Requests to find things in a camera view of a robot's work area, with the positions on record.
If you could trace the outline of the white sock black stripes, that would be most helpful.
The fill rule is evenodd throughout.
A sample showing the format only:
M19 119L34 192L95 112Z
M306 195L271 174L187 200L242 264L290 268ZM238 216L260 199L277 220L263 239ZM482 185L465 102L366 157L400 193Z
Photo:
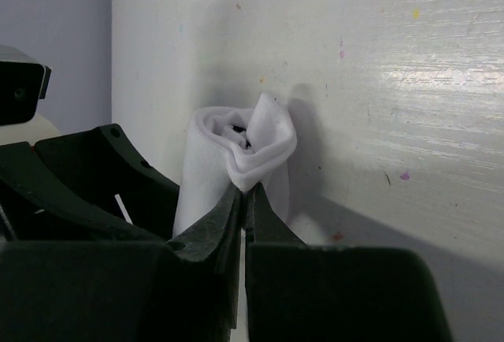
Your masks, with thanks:
M178 236L209 213L229 184L242 193L263 184L272 210L286 221L287 160L296 146L287 108L267 93L253 108L209 106L193 112L172 234Z

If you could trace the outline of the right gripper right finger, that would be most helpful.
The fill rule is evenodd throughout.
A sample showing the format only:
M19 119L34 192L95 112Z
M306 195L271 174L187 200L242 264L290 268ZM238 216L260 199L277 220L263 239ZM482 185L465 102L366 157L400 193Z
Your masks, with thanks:
M392 247L302 242L265 189L247 197L245 286L252 341L449 341L422 259Z

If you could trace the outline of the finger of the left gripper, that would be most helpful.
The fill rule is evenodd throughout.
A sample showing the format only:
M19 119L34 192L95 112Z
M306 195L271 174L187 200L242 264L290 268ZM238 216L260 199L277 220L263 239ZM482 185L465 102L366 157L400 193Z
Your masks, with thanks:
M161 240L81 199L31 148L26 142L1 146L1 222L8 239Z
M161 238L172 237L179 185L135 149L118 124L40 140L35 153L81 199Z

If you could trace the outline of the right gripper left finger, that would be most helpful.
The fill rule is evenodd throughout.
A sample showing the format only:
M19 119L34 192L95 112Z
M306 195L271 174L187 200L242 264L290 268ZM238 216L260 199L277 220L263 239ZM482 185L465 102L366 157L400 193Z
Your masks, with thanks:
M168 242L1 246L4 341L227 341L237 322L240 192Z

